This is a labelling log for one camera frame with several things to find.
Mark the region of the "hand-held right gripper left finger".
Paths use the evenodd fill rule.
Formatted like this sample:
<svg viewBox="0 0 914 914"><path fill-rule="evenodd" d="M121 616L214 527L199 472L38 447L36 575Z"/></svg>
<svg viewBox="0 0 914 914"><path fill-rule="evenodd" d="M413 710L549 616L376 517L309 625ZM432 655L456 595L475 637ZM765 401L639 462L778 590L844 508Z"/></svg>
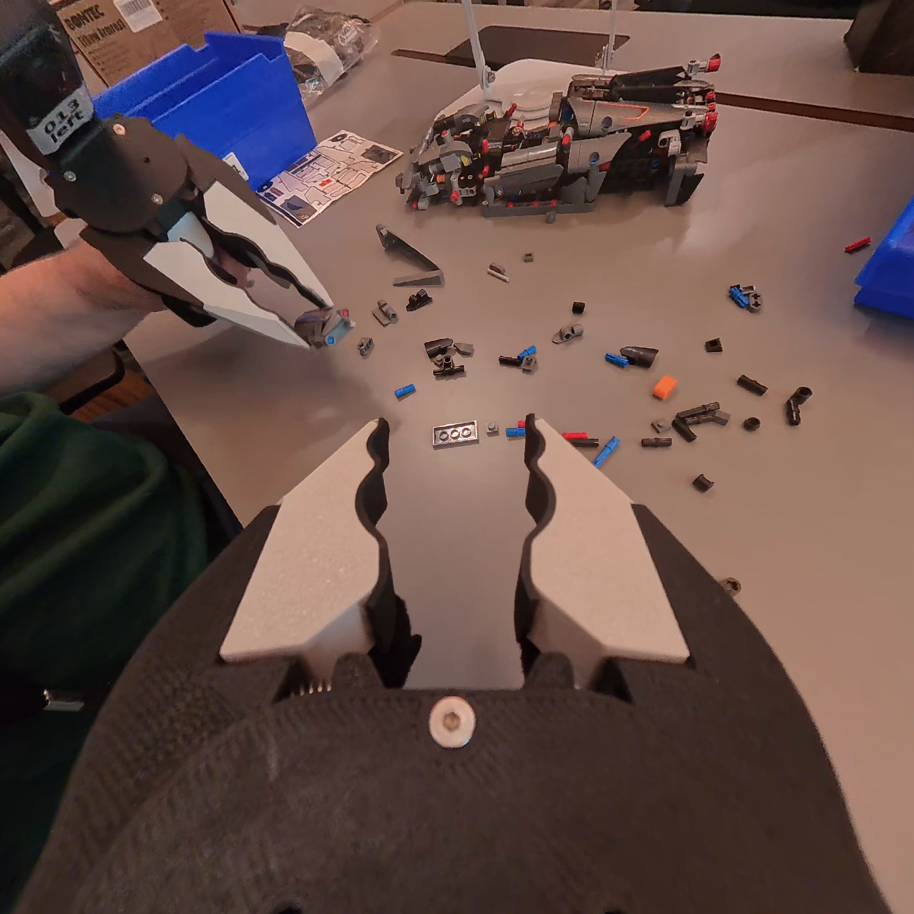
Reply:
<svg viewBox="0 0 914 914"><path fill-rule="evenodd" d="M395 591L378 521L387 508L390 428L360 428L278 505L219 656L286 657L328 681L349 653L395 642Z"/></svg>

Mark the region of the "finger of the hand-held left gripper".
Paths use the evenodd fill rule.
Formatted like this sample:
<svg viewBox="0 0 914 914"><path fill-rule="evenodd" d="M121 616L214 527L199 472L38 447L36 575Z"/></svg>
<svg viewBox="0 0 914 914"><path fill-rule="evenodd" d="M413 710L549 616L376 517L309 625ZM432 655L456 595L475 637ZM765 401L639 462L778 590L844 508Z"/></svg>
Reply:
<svg viewBox="0 0 914 914"><path fill-rule="evenodd" d="M255 303L246 290L220 279L203 251L188 240L156 243L144 261L189 294L207 315L294 348L315 348L288 321Z"/></svg>
<svg viewBox="0 0 914 914"><path fill-rule="evenodd" d="M220 182L202 195L204 221L219 237L219 245L239 262L247 261L270 280L295 288L317 308L335 305L303 255L272 219L269 209L255 207Z"/></svg>

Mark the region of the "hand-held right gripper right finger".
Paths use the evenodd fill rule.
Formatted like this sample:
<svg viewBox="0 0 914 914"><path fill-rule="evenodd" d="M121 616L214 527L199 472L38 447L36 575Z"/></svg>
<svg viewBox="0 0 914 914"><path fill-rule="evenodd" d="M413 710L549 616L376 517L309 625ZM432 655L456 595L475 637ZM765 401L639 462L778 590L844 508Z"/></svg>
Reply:
<svg viewBox="0 0 914 914"><path fill-rule="evenodd" d="M634 502L542 417L525 421L525 508L514 630L525 677L546 655L578 689L609 689L621 661L683 667L685 635Z"/></svg>

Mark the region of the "blue plastic bin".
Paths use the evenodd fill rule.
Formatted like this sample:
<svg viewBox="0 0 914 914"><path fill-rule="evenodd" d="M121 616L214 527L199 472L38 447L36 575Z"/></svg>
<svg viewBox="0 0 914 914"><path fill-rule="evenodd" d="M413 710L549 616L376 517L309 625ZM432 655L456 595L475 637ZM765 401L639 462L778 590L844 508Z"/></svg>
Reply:
<svg viewBox="0 0 914 914"><path fill-rule="evenodd" d="M150 120L238 167L260 189L317 145L282 39L207 32L94 99L100 117Z"/></svg>
<svg viewBox="0 0 914 914"><path fill-rule="evenodd" d="M854 305L913 319L913 202L910 201L855 279Z"/></svg>

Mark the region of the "grey lego panel assembly red pins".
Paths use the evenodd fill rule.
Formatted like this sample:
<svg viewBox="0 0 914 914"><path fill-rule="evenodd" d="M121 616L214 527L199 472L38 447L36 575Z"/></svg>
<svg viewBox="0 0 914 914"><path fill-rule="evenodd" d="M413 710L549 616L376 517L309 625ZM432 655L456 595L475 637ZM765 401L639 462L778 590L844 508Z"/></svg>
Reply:
<svg viewBox="0 0 914 914"><path fill-rule="evenodd" d="M318 308L302 314L293 330L309 348L327 348L341 342L356 325L347 309Z"/></svg>

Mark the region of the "long grey lego beam panel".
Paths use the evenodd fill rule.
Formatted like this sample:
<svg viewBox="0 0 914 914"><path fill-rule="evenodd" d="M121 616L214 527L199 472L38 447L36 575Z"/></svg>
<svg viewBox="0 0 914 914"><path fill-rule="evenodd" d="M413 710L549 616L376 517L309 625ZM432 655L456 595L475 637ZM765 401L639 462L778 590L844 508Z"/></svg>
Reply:
<svg viewBox="0 0 914 914"><path fill-rule="evenodd" d="M421 253L415 246L405 241L405 239L395 234L384 224L377 223L375 229L382 248L386 253L405 260L405 262L410 263L419 271L440 271L439 266L433 260Z"/></svg>

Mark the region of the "grey black lego car model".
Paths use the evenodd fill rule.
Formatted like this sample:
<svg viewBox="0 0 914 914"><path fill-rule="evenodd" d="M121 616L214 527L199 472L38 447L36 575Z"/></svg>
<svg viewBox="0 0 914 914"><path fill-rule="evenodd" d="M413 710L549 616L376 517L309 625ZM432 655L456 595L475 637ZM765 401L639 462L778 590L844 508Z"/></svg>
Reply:
<svg viewBox="0 0 914 914"><path fill-rule="evenodd" d="M478 205L488 218L591 211L602 193L664 191L687 203L717 123L722 58L574 76L548 97L480 100L442 112L396 178L415 210Z"/></svg>

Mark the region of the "white lego sticker sheet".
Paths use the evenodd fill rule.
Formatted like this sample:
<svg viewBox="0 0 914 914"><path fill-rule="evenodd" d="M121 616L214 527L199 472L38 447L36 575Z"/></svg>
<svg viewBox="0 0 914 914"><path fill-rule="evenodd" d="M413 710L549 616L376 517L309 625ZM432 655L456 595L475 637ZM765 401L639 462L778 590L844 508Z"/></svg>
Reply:
<svg viewBox="0 0 914 914"><path fill-rule="evenodd" d="M303 227L402 155L351 131L339 131L258 189L258 196Z"/></svg>

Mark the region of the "black grey lego connector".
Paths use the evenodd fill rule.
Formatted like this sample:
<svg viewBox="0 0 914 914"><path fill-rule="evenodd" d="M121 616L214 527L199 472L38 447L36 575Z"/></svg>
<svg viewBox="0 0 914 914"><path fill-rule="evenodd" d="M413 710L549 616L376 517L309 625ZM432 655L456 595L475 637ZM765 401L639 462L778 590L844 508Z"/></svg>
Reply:
<svg viewBox="0 0 914 914"><path fill-rule="evenodd" d="M673 431L682 440L692 443L697 439L693 431L696 426L708 423L726 426L729 421L730 414L722 410L718 402L711 402L682 410L672 419L655 419L651 422L651 427L658 435Z"/></svg>

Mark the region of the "brown cardboard box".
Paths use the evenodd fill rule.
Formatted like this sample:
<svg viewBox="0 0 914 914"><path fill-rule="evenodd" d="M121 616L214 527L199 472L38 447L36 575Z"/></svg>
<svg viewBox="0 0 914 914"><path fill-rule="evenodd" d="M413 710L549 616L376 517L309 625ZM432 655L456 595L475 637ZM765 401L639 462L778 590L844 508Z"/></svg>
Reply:
<svg viewBox="0 0 914 914"><path fill-rule="evenodd" d="M229 1L52 1L74 49L106 87L208 32L237 34Z"/></svg>

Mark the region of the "clear plastic parts bag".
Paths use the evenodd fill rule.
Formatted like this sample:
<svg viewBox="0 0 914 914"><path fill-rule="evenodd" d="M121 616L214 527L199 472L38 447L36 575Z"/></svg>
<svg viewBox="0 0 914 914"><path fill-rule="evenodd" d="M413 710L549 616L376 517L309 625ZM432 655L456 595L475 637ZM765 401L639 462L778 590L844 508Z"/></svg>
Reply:
<svg viewBox="0 0 914 914"><path fill-rule="evenodd" d="M284 28L282 44L303 101L336 85L378 42L364 17L303 6Z"/></svg>

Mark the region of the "person's green shirt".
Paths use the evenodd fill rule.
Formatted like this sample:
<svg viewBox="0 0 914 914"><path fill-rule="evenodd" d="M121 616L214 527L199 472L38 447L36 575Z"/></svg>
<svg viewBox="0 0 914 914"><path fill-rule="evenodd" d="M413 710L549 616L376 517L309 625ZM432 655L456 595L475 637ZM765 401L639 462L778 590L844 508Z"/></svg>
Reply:
<svg viewBox="0 0 914 914"><path fill-rule="evenodd" d="M1 406L1 882L15 906L105 693L209 565L199 485L36 393Z"/></svg>

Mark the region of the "white book stand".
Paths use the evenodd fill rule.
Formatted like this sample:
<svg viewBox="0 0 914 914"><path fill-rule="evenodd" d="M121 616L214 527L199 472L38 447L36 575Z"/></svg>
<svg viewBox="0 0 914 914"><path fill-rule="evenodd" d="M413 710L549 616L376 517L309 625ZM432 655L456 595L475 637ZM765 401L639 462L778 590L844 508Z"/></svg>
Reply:
<svg viewBox="0 0 914 914"><path fill-rule="evenodd" d="M574 65L568 61L526 56L510 61L498 70L492 67L492 54L483 49L474 5L464 1L461 6L473 54L477 86L441 109L438 116L479 105L499 115L507 112L511 103L518 102L522 115L539 118L546 115L553 93L566 90L573 78L610 78L620 73L610 68L619 36L617 2L610 3L609 36L599 40L599 47L589 54L584 63Z"/></svg>

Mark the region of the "dark bag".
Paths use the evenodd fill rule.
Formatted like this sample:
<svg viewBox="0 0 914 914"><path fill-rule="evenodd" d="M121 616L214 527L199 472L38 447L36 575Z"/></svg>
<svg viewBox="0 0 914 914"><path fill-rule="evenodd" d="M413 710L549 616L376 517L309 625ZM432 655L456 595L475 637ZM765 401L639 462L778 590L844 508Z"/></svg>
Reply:
<svg viewBox="0 0 914 914"><path fill-rule="evenodd" d="M863 2L844 45L858 72L913 76L913 1Z"/></svg>

